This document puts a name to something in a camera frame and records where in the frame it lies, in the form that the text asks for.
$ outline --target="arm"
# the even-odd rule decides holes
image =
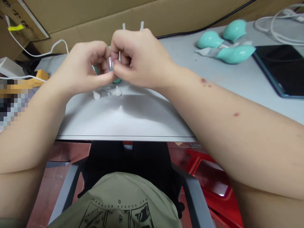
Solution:
[[[105,58],[109,56],[110,49],[104,42],[77,44],[59,70],[33,96],[25,112],[0,134],[1,219],[26,226],[66,104],[75,94],[115,80],[113,73],[106,73]],[[92,65],[106,74],[96,76]]]
[[[176,66],[149,30],[117,31],[111,50],[114,73],[165,96],[229,175],[245,227],[300,226],[304,126]]]

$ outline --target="white table surface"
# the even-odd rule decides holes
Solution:
[[[281,20],[275,28],[291,38],[304,39],[303,24]],[[222,33],[224,27],[212,30]],[[177,64],[304,125],[304,100],[279,97],[252,57],[238,65],[229,65],[194,53],[195,44],[203,33],[160,41]],[[247,24],[247,33],[255,46],[280,44],[256,31],[253,22]],[[296,49],[304,55],[304,47]],[[65,56],[45,58],[37,68],[52,75]],[[120,97],[107,96],[107,86],[102,89],[99,100],[94,100],[91,92],[74,96],[66,106],[57,139],[196,141],[192,131],[162,95],[127,82],[118,85],[123,93]],[[110,86],[110,92],[113,92],[115,85]]]

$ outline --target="khaki shirt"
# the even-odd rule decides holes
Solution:
[[[150,181],[115,172],[102,177],[48,227],[182,228],[182,225],[173,202]]]

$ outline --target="person's lap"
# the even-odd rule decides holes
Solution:
[[[93,141],[82,173],[85,189],[78,197],[112,172],[132,173],[149,180],[173,201],[181,217],[183,206],[178,203],[179,187],[166,142],[134,142],[128,152],[119,141]]]

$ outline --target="gray chair frame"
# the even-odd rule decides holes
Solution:
[[[48,224],[53,222],[62,212],[72,205],[79,174],[83,170],[86,160],[87,158],[84,158],[71,164]],[[60,162],[52,164],[48,162],[47,167],[69,164],[68,162],[59,163]],[[176,172],[176,181],[184,187],[192,227],[214,228],[214,223],[199,181],[173,163],[172,167]]]

